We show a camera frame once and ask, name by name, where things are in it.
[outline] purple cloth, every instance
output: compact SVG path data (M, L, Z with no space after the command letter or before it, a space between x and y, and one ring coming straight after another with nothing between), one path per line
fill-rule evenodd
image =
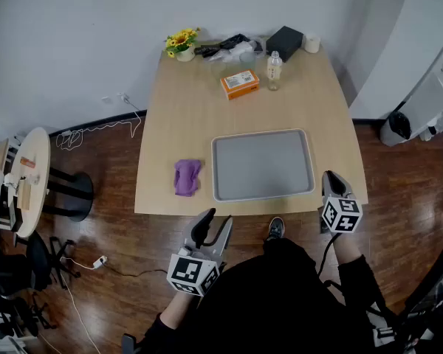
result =
M179 160L174 167L176 168L176 176L174 177L176 195L191 197L199 188L197 176L202 168L202 163L200 160Z

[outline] clear bottle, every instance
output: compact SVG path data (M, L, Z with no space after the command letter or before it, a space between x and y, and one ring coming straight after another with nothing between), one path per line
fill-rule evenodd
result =
M273 51L267 60L267 78L269 82L267 88L270 91L277 91L279 89L279 79L281 79L282 59L279 57L277 51Z

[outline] black plastic bag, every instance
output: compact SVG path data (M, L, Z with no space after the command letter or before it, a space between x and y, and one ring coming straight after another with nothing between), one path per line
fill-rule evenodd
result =
M391 130L394 133L407 140L411 138L411 123L403 113L395 111L391 113L387 119L389 121L389 125L391 126Z
M202 44L200 47L197 47L195 49L195 55L201 55L204 58L213 56L221 49L230 50L234 46L240 44L243 41L249 42L250 39L245 35L237 34L231 38L225 39L223 42L220 42L219 44Z

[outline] tray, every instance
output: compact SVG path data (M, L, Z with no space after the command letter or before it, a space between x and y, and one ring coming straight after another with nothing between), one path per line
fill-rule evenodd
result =
M280 198L315 188L301 129L217 137L212 141L212 167L218 202Z

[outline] white paper roll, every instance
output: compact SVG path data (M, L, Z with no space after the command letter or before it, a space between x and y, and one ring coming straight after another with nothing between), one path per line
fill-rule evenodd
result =
M320 49L320 38L313 34L305 35L304 49L311 54L316 54Z

